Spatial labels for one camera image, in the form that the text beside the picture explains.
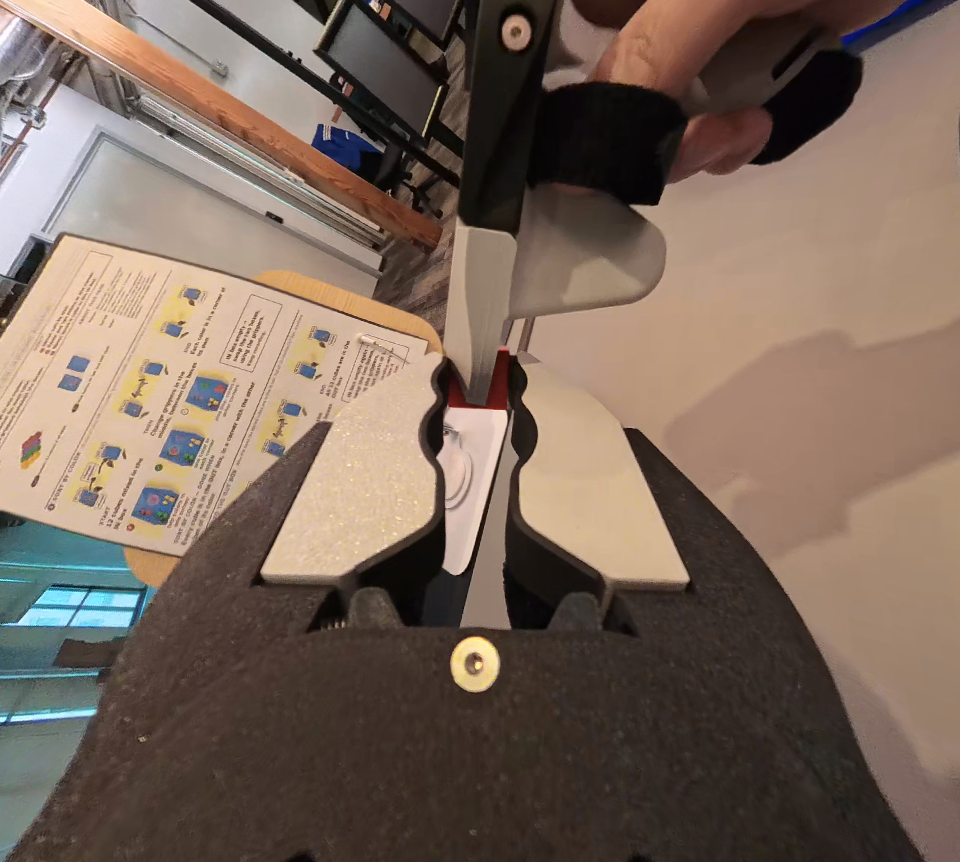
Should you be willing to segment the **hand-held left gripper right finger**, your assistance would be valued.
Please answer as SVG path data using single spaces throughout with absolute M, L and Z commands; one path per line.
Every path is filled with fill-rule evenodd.
M 585 594 L 602 623 L 637 593 L 681 593 L 684 564 L 626 430 L 588 391 L 512 360 L 506 604 L 510 627 L 545 629 Z

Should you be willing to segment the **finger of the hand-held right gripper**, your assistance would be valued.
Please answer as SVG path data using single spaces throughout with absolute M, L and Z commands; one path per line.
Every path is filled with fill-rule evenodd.
M 488 400 L 509 316 L 517 250 L 508 232 L 455 225 L 443 341 L 471 405 Z

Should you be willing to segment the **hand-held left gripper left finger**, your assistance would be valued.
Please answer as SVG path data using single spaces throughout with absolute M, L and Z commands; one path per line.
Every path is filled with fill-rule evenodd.
M 390 595 L 418 625 L 446 552 L 438 461 L 448 370 L 429 352 L 342 409 L 260 570 L 264 583 L 311 585 L 345 601 Z

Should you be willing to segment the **orange-red wooden cube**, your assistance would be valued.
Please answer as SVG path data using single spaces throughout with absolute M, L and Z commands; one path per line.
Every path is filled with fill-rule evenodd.
M 511 359 L 512 356 L 507 347 L 502 346 L 498 349 L 494 364 L 495 370 L 493 371 L 486 401 L 483 403 L 471 403 L 467 400 L 460 378 L 455 368 L 451 367 L 448 376 L 447 407 L 453 409 L 507 410 L 509 407 Z

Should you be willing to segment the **blue plastic bin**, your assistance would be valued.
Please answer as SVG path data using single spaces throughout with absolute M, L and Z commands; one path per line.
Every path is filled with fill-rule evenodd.
M 956 2 L 958 0 L 906 0 L 879 21 L 843 36 L 841 44 L 847 52 L 862 53 Z

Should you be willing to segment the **black office chair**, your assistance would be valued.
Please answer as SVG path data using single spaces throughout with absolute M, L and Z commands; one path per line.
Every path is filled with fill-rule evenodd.
M 410 183 L 411 176 L 406 170 L 405 150 L 395 143 L 387 143 L 383 151 L 376 155 L 365 154 L 368 157 L 370 182 L 379 190 L 395 199 L 406 188 L 412 195 L 412 207 L 419 210 L 422 206 L 422 197 Z

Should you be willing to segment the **blue jacket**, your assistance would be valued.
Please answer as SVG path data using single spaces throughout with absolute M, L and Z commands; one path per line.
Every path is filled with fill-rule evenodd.
M 368 182 L 373 182 L 383 161 L 383 153 L 366 137 L 335 125 L 319 123 L 311 145 L 322 155 Z

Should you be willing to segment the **printed instruction sheet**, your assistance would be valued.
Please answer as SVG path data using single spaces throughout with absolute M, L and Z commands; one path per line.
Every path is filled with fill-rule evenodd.
M 183 556 L 312 426 L 427 340 L 64 233 L 2 331 L 2 511 Z

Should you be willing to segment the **black stanchion pole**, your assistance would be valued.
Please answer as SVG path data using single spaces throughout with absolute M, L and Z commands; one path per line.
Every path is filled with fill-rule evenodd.
M 319 77 L 317 73 L 306 67 L 303 62 L 291 52 L 282 49 L 276 43 L 263 36 L 257 29 L 249 26 L 243 19 L 236 16 L 216 0 L 187 1 L 203 11 L 206 15 L 221 23 L 240 39 L 245 40 L 261 53 L 280 64 L 285 70 L 306 85 L 315 89 L 325 98 L 335 104 L 341 105 L 346 114 L 360 127 L 372 130 L 376 135 L 412 153 L 417 161 L 435 173 L 444 182 L 452 185 L 454 188 L 460 187 L 460 176 L 430 156 L 426 150 L 426 146 L 415 140 L 412 130 L 404 129 L 398 131 L 394 128 L 393 122 L 385 122 L 376 118 L 373 114 L 355 103 L 352 96 L 346 96 L 342 91 L 331 85 L 329 81 L 325 81 Z

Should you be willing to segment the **large window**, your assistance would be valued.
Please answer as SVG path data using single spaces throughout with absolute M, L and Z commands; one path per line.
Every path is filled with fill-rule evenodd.
M 2 727 L 84 721 L 150 589 L 123 568 L 1 571 Z

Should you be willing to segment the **white door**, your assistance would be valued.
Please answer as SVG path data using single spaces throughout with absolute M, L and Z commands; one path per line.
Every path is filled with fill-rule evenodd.
M 252 279 L 289 270 L 370 294 L 378 251 L 257 178 L 141 125 L 97 122 L 64 170 L 33 234 L 63 233 Z

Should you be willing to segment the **brown wooden furniture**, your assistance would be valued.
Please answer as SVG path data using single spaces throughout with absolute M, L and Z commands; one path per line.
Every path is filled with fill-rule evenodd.
M 385 232 L 425 252 L 438 246 L 443 234 L 439 223 L 330 160 L 308 142 L 215 86 L 96 6 L 85 0 L 1 0 L 1 3 L 4 9 L 72 49 L 292 170 L 318 193 Z

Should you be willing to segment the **silver ventilation duct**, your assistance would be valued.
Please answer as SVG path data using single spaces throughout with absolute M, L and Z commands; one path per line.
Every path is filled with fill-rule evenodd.
M 1 10 L 1 129 L 13 116 L 31 129 L 45 126 L 47 116 L 37 99 L 64 48 L 44 30 Z

